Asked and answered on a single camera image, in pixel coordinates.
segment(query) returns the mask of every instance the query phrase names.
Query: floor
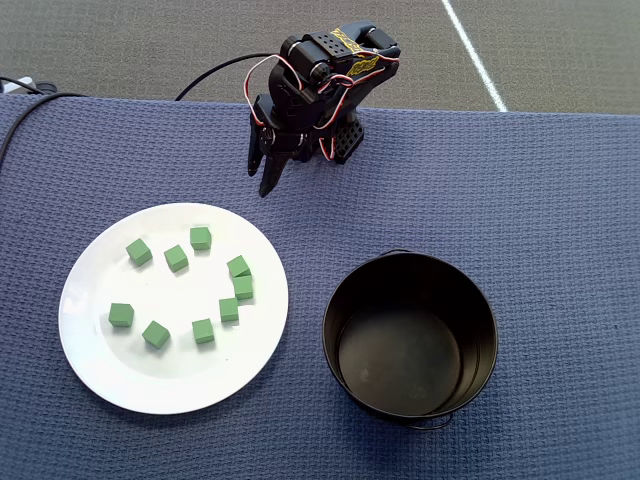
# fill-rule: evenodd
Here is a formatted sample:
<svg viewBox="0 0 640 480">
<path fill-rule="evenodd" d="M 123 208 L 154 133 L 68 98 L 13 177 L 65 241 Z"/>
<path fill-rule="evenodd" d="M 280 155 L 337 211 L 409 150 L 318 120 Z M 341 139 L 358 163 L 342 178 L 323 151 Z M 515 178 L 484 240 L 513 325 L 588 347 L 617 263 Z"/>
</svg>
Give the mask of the floor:
<svg viewBox="0 0 640 480">
<path fill-rule="evenodd" d="M 229 58 L 371 18 L 402 48 L 366 105 L 640 113 L 638 0 L 0 0 L 0 71 L 93 96 L 173 99 Z M 243 101 L 251 62 L 187 97 Z M 265 91 L 268 68 L 252 92 Z"/>
</svg>

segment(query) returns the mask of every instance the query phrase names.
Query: white plate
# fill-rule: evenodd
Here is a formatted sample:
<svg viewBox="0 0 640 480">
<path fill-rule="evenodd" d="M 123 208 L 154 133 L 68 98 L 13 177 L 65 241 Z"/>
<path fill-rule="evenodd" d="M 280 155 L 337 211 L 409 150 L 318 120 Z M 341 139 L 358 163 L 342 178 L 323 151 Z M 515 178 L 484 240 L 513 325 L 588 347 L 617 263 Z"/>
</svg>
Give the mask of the white plate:
<svg viewBox="0 0 640 480">
<path fill-rule="evenodd" d="M 210 251 L 194 252 L 189 229 L 209 227 Z M 136 267 L 125 247 L 142 238 L 153 259 Z M 172 273 L 165 250 L 179 244 L 189 266 Z M 254 298 L 239 322 L 220 321 L 218 300 L 233 297 L 226 263 L 242 255 Z M 131 328 L 108 321 L 111 303 L 130 303 Z M 105 230 L 80 255 L 60 299 L 60 340 L 80 379 L 105 400 L 143 413 L 182 413 L 213 405 L 249 383 L 276 349 L 289 293 L 280 258 L 251 223 L 210 205 L 142 210 Z M 197 345 L 191 322 L 210 318 L 215 341 Z M 156 320 L 171 337 L 156 350 L 142 338 Z"/>
</svg>

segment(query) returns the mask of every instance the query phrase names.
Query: green block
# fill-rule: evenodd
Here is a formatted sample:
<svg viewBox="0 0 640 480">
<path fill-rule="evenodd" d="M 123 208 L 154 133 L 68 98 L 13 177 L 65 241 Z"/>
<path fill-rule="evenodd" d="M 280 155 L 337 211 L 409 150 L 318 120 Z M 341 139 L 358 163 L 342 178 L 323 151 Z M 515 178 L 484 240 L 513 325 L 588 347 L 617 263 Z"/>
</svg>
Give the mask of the green block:
<svg viewBox="0 0 640 480">
<path fill-rule="evenodd" d="M 211 232 L 207 227 L 191 229 L 191 246 L 194 250 L 209 250 L 211 248 Z"/>
<path fill-rule="evenodd" d="M 193 336 L 196 339 L 196 343 L 213 341 L 213 325 L 211 325 L 211 320 L 205 318 L 204 320 L 191 322 L 191 325 L 193 326 Z"/>
<path fill-rule="evenodd" d="M 244 261 L 242 255 L 228 262 L 227 266 L 229 267 L 229 272 L 231 272 L 232 277 L 245 277 L 247 275 L 251 275 L 249 265 Z"/>
<path fill-rule="evenodd" d="M 232 322 L 238 320 L 238 318 L 238 299 L 220 299 L 220 320 L 223 322 Z"/>
<path fill-rule="evenodd" d="M 109 323 L 114 327 L 130 327 L 133 323 L 133 307 L 128 303 L 112 303 Z"/>
<path fill-rule="evenodd" d="M 233 279 L 233 290 L 238 300 L 253 298 L 253 287 L 251 286 L 251 275 L 248 277 L 236 277 Z"/>
<path fill-rule="evenodd" d="M 164 328 L 155 320 L 149 324 L 147 329 L 142 332 L 144 339 L 156 348 L 161 348 L 169 339 L 169 330 Z"/>
<path fill-rule="evenodd" d="M 167 259 L 167 264 L 172 272 L 177 272 L 189 265 L 189 259 L 180 245 L 176 245 L 164 252 L 164 258 Z"/>
<path fill-rule="evenodd" d="M 144 243 L 141 238 L 127 247 L 127 253 L 137 266 L 148 262 L 152 257 L 151 250 L 149 250 L 149 247 L 147 247 L 147 244 Z"/>
</svg>

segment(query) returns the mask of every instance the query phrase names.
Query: white cable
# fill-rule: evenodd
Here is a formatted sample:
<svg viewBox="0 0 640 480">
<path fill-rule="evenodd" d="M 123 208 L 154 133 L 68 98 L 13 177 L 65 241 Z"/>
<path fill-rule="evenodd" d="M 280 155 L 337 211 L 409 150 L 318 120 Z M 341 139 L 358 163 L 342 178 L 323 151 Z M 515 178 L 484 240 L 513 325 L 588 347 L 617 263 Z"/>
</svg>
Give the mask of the white cable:
<svg viewBox="0 0 640 480">
<path fill-rule="evenodd" d="M 399 62 L 400 61 L 399 58 L 383 57 L 382 55 L 380 55 L 378 53 L 368 52 L 366 50 L 360 50 L 359 52 L 355 52 L 356 55 L 359 54 L 359 53 L 364 53 L 366 55 L 377 55 L 379 58 L 381 58 L 383 60 L 386 60 L 388 62 Z M 333 121 L 335 120 L 336 116 L 338 115 L 338 112 L 342 108 L 342 104 L 344 103 L 344 98 L 347 96 L 347 93 L 349 92 L 349 90 L 351 88 L 355 87 L 356 85 L 359 85 L 360 83 L 365 82 L 366 80 L 370 79 L 371 77 L 375 77 L 376 75 L 380 75 L 382 72 L 384 72 L 385 68 L 381 68 L 379 70 L 376 70 L 375 72 L 372 72 L 372 73 L 370 73 L 368 75 L 365 75 L 364 77 L 362 77 L 362 78 L 356 80 L 355 82 L 353 82 L 353 84 L 350 85 L 350 86 L 343 85 L 343 87 L 345 87 L 344 93 L 342 94 L 342 97 L 340 97 L 340 101 L 338 102 L 338 105 L 336 106 L 336 109 L 333 111 L 333 115 L 331 115 L 331 118 L 329 119 L 329 121 L 327 121 L 327 123 L 325 123 L 321 127 L 316 127 L 314 125 L 313 128 L 315 128 L 316 130 L 322 130 L 323 128 L 327 128 L 329 125 L 331 125 L 333 123 Z M 323 85 L 321 87 L 322 90 L 319 89 L 318 93 L 322 93 L 327 88 L 328 85 L 329 85 L 329 83 Z"/>
<path fill-rule="evenodd" d="M 392 57 L 385 57 L 380 55 L 379 53 L 376 52 L 369 52 L 368 50 L 359 50 L 357 52 L 354 52 L 354 55 L 375 55 L 379 58 L 381 58 L 382 60 L 386 60 L 387 62 L 399 62 L 400 59 L 399 58 L 392 58 Z"/>
<path fill-rule="evenodd" d="M 249 78 L 251 77 L 251 73 L 257 67 L 259 67 L 262 63 L 266 62 L 267 60 L 269 60 L 271 58 L 278 58 L 282 63 L 284 63 L 287 67 L 289 67 L 291 69 L 291 71 L 293 72 L 293 76 L 296 77 L 296 80 L 298 81 L 298 90 L 302 91 L 302 88 L 303 88 L 302 87 L 302 82 L 300 81 L 300 77 L 298 77 L 298 74 L 296 73 L 295 69 L 291 66 L 291 64 L 289 62 L 287 62 L 280 55 L 271 55 L 270 57 L 263 58 L 258 63 L 256 63 L 253 67 L 251 67 L 251 70 L 249 70 L 249 72 L 247 72 L 247 77 L 244 79 L 244 98 L 247 99 L 247 103 L 249 104 L 249 108 L 251 109 L 251 115 L 253 115 L 253 119 L 261 127 L 264 127 L 265 124 L 264 124 L 264 122 L 258 120 L 258 117 L 256 116 L 256 112 L 253 110 L 253 105 L 251 104 L 251 100 L 249 100 Z"/>
<path fill-rule="evenodd" d="M 338 102 L 338 105 L 336 106 L 335 110 L 333 111 L 333 115 L 331 115 L 331 118 L 327 121 L 327 123 L 325 123 L 321 127 L 316 127 L 314 125 L 313 128 L 315 128 L 316 130 L 322 130 L 323 128 L 327 128 L 329 125 L 331 125 L 333 123 L 333 121 L 336 119 L 336 116 L 338 115 L 338 112 L 342 108 L 342 103 L 344 102 L 344 97 L 347 96 L 347 93 L 349 93 L 349 89 L 350 88 L 351 87 L 345 87 L 344 88 L 344 93 L 342 94 L 342 97 L 340 97 L 340 101 Z"/>
<path fill-rule="evenodd" d="M 329 161 L 333 160 L 336 154 L 336 137 L 331 137 L 331 155 L 327 155 L 327 150 L 324 148 L 324 138 L 320 137 L 318 140 L 318 143 L 320 144 L 320 150 L 322 150 L 324 158 Z"/>
<path fill-rule="evenodd" d="M 332 75 L 331 77 L 329 77 L 329 79 L 326 81 L 326 83 L 324 83 L 320 88 L 318 88 L 318 93 L 322 93 L 324 92 L 327 88 L 329 88 L 331 86 L 331 82 L 333 82 L 334 80 L 346 80 L 350 83 L 349 86 L 353 86 L 353 84 L 355 83 L 353 81 L 353 78 L 351 77 L 347 77 L 346 75 L 341 75 L 339 73 L 336 73 L 335 75 Z"/>
</svg>

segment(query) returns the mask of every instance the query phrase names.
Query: yellow servo label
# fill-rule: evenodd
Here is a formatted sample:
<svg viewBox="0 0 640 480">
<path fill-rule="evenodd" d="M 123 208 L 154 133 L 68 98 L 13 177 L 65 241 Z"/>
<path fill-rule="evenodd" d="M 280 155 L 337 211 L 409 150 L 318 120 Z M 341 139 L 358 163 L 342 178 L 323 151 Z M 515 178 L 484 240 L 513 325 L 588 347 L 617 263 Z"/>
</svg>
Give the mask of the yellow servo label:
<svg viewBox="0 0 640 480">
<path fill-rule="evenodd" d="M 351 66 L 351 70 L 347 72 L 347 77 L 355 77 L 356 75 L 360 75 L 362 72 L 373 70 L 376 67 L 376 63 L 378 63 L 378 58 L 380 57 L 373 57 L 371 60 L 360 60 L 359 62 L 354 63 Z"/>
<path fill-rule="evenodd" d="M 351 50 L 353 53 L 356 53 L 362 50 L 362 47 L 360 45 L 358 45 L 356 42 L 351 40 L 347 36 L 347 34 L 344 33 L 342 30 L 340 30 L 339 28 L 336 28 L 333 32 L 331 32 L 331 34 L 338 37 L 340 41 L 344 43 L 344 46 L 347 47 L 349 50 Z"/>
<path fill-rule="evenodd" d="M 349 38 L 349 36 L 339 28 L 336 28 L 333 32 L 331 32 L 331 34 L 338 37 L 340 41 L 344 44 L 344 46 L 347 47 L 349 50 L 351 50 L 353 53 L 362 51 L 362 47 L 358 45 L 357 42 Z M 369 70 L 373 70 L 376 67 L 376 64 L 378 63 L 378 58 L 379 58 L 376 56 L 367 60 L 364 55 L 358 55 L 358 57 L 364 58 L 365 60 L 361 60 L 359 62 L 354 63 L 351 66 L 351 69 L 347 72 L 347 77 L 355 77 L 356 75 L 360 75 L 363 72 L 368 72 Z"/>
</svg>

